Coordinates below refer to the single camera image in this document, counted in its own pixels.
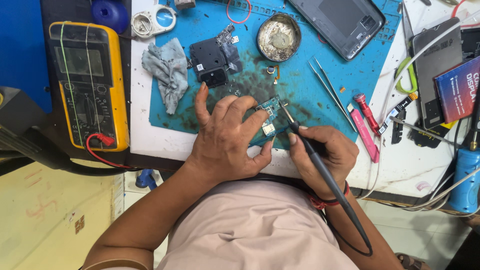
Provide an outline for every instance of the red wire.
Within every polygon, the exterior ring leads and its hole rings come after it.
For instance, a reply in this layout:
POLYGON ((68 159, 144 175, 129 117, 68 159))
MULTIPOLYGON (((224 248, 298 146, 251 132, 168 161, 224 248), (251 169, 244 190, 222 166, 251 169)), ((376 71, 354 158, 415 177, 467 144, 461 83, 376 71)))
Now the red wire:
POLYGON ((318 34, 318 40, 319 40, 320 42, 322 42, 323 44, 327 44, 326 41, 323 41, 323 40, 320 38, 320 34, 318 34))
POLYGON ((247 0, 247 2, 248 2, 248 6, 249 6, 247 18, 246 18, 245 20, 241 21, 241 22, 236 22, 236 21, 232 20, 232 18, 230 18, 230 15, 228 14, 228 6, 230 5, 230 0, 228 0, 228 3, 227 3, 227 17, 228 17, 233 23, 235 23, 235 24, 242 24, 242 23, 244 23, 245 21, 248 20, 248 17, 250 17, 250 13, 252 13, 252 4, 250 4, 250 1, 249 1, 249 0, 247 0))
POLYGON ((96 157, 97 159, 99 159, 99 160, 101 160, 101 161, 103 161, 103 162, 105 162, 105 163, 107 163, 107 164, 110 164, 110 165, 112 165, 112 166, 116 166, 116 167, 120 167, 120 168, 126 168, 126 169, 134 169, 134 167, 116 164, 116 163, 113 163, 113 162, 104 160, 103 158, 97 156, 97 155, 90 149, 89 143, 90 143, 90 139, 91 139, 93 136, 97 137, 98 135, 100 135, 100 134, 98 134, 98 133, 93 133, 93 134, 91 134, 91 135, 87 138, 87 141, 85 142, 85 146, 87 147, 87 151, 90 152, 90 154, 92 154, 92 155, 93 155, 94 157, 96 157))
MULTIPOLYGON (((455 6, 455 8, 453 9, 453 12, 452 12, 452 18, 455 18, 456 16, 456 12, 458 11, 458 8, 460 7, 460 5, 465 2, 466 0, 461 0, 461 2, 455 6)), ((460 27, 474 27, 474 26, 479 26, 480 24, 475 24, 475 25, 462 25, 460 27)))

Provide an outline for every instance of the multimeter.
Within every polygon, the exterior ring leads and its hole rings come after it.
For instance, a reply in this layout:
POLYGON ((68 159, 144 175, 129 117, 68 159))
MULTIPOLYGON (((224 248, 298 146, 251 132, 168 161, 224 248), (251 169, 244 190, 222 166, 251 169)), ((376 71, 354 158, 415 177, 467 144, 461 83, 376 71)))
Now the multimeter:
POLYGON ((129 135, 119 37, 95 24, 56 22, 48 40, 75 147, 85 148, 91 134, 113 138, 109 146, 90 140, 95 151, 123 151, 129 135))

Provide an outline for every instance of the yellow wall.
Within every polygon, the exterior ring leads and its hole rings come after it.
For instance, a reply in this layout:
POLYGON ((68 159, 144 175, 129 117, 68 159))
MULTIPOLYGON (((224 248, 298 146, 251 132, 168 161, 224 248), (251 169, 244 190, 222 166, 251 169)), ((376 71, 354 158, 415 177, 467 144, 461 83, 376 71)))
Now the yellow wall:
POLYGON ((80 176, 37 162, 0 177, 0 269, 79 269, 113 220, 113 189, 113 176, 80 176))

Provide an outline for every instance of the blue panel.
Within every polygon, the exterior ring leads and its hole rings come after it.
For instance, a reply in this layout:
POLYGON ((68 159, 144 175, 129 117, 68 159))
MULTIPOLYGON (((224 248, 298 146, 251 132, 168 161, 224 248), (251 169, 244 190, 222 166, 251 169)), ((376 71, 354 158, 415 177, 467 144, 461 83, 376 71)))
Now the blue panel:
MULTIPOLYGON (((156 45, 162 46, 177 37, 185 47, 185 54, 190 56, 190 44, 216 36, 230 23, 225 13, 226 2, 227 0, 197 1, 196 8, 180 11, 174 29, 157 35, 156 45)), ((281 99, 286 99, 289 112, 303 125, 332 125, 348 138, 356 140, 358 134, 352 131, 340 110, 335 108, 334 102, 320 85, 307 61, 313 60, 315 56, 328 73, 336 91, 342 86, 347 89, 342 94, 338 92, 345 107, 351 102, 354 103, 353 96, 361 92, 365 93, 367 100, 370 101, 401 18, 397 13, 400 0, 374 0, 374 2, 380 8, 383 7, 387 23, 359 56, 347 62, 327 44, 320 43, 314 29, 289 4, 283 9, 283 1, 267 0, 262 4, 252 1, 253 8, 249 19, 244 24, 234 24, 236 29, 232 32, 233 36, 239 36, 240 39, 235 45, 239 49, 243 71, 234 75, 228 74, 230 82, 227 85, 210 89, 208 110, 211 112, 218 100, 232 95, 237 90, 242 96, 252 95, 260 103, 278 94, 281 99), (280 79, 277 85, 273 84, 276 73, 266 72, 267 66, 273 63, 262 58, 256 47, 256 35, 260 25, 274 12, 290 14, 299 22, 302 31, 302 41, 297 53, 289 60, 279 63, 280 79)), ((247 2, 232 1, 230 5, 228 10, 233 20, 241 21, 247 16, 248 12, 245 11, 248 10, 247 2)), ((157 81, 153 80, 150 106, 150 123, 153 126, 188 133, 198 132, 193 101, 200 83, 197 82, 193 69, 188 71, 188 82, 190 87, 180 100, 176 113, 167 115, 157 81)), ((281 112, 278 116, 274 120, 275 127, 285 126, 286 116, 281 112)), ((265 135, 260 129, 253 141, 263 137, 265 135)), ((285 133, 277 136, 275 147, 289 148, 285 133)))
POLYGON ((52 112, 40 1, 0 1, 0 85, 19 88, 52 112))

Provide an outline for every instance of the person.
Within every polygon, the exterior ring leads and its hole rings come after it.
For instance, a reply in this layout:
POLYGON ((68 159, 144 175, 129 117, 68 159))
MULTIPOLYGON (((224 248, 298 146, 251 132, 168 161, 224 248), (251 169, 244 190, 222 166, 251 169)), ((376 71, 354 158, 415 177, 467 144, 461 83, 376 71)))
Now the person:
MULTIPOLYGON (((227 96, 207 111, 208 87, 195 98, 200 131, 184 165, 162 185, 126 210, 95 242, 84 270, 152 270, 154 250, 168 235, 159 270, 403 269, 352 193, 347 199, 370 239, 373 255, 340 205, 325 213, 333 233, 307 194, 254 177, 272 160, 272 142, 250 158, 247 148, 268 118, 265 110, 244 122, 257 106, 250 96, 227 96)), ((302 127, 300 134, 324 143, 325 164, 342 190, 359 150, 330 126, 302 127)), ((290 133, 290 156, 303 181, 321 200, 335 197, 309 159, 304 144, 290 133)))

